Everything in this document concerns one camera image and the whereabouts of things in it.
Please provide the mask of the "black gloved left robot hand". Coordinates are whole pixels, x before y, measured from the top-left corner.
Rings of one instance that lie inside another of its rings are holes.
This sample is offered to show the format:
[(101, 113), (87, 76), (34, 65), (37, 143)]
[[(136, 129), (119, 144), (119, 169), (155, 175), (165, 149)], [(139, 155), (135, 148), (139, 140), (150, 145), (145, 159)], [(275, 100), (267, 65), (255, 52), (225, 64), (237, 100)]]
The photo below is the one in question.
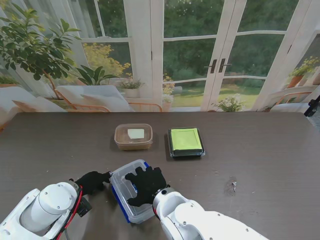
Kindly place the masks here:
[(92, 195), (97, 191), (105, 189), (104, 183), (110, 183), (111, 172), (99, 173), (91, 171), (75, 181), (75, 183), (82, 187), (82, 195)]

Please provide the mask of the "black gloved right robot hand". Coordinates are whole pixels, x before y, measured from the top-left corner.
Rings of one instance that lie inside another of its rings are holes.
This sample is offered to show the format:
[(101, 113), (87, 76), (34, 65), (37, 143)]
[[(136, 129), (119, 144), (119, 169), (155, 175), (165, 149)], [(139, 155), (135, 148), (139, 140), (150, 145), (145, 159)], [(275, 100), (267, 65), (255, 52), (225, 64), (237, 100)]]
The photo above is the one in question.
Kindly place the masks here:
[(133, 207), (141, 207), (144, 204), (153, 204), (156, 193), (167, 186), (167, 182), (159, 167), (151, 166), (143, 170), (141, 167), (135, 169), (136, 174), (128, 173), (125, 179), (135, 185), (137, 196), (127, 200)]

